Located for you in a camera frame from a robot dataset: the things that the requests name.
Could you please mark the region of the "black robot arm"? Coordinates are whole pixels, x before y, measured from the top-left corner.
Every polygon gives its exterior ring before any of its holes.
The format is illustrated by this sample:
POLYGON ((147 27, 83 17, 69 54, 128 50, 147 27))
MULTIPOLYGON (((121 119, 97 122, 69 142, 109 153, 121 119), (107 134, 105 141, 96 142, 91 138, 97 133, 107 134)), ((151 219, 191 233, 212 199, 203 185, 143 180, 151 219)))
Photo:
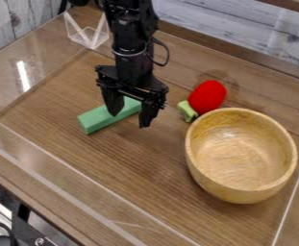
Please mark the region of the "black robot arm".
POLYGON ((153 66, 164 66, 153 60, 153 45, 167 45, 153 37, 159 17, 151 0, 95 0, 103 11, 113 36, 113 65, 96 65, 96 85, 111 116, 117 116, 128 96, 141 104, 139 125, 149 126, 164 109, 169 88, 155 78, 153 66))

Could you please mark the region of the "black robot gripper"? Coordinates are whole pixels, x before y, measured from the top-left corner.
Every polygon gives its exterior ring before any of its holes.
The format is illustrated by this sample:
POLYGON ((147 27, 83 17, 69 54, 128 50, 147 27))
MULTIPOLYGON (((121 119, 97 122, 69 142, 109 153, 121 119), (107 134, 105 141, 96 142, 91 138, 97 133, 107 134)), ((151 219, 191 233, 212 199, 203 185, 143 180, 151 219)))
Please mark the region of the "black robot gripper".
POLYGON ((97 65, 96 83, 108 113, 116 116, 124 107, 124 97, 141 103, 139 126, 149 126, 157 112, 164 108, 169 88, 155 78, 152 51, 127 56, 117 54, 113 65, 97 65))

